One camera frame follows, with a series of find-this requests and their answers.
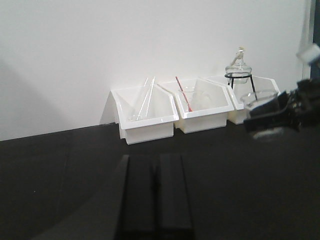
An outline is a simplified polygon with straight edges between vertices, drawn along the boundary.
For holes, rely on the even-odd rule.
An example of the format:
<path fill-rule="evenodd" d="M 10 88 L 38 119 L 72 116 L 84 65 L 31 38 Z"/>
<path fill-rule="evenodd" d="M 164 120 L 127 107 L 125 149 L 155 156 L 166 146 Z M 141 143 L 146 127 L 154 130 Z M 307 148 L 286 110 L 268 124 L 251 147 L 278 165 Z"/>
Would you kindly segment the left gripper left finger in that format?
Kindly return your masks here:
<path fill-rule="evenodd" d="M 147 155 L 129 155 L 116 240 L 156 238 L 155 174 Z"/>

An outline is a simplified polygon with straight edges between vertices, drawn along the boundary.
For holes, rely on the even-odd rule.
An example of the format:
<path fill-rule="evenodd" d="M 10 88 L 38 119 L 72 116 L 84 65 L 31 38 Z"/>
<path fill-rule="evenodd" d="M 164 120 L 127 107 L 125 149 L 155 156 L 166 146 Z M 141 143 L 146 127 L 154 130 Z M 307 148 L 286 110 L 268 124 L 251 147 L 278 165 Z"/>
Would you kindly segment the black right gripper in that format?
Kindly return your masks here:
<path fill-rule="evenodd" d="M 316 127 L 320 124 L 320 80 L 304 79 L 290 94 L 268 93 L 266 102 L 247 104 L 243 121 L 248 133 L 273 133 L 281 128 Z"/>

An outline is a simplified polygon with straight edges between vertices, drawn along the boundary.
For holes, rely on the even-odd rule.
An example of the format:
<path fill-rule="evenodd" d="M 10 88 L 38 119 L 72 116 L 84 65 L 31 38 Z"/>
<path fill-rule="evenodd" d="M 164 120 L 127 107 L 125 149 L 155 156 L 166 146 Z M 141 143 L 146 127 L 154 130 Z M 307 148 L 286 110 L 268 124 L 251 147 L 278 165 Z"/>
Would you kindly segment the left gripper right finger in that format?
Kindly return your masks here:
<path fill-rule="evenodd" d="M 162 154 L 158 164 L 156 229 L 159 240 L 193 240 L 187 184 L 179 154 Z"/>

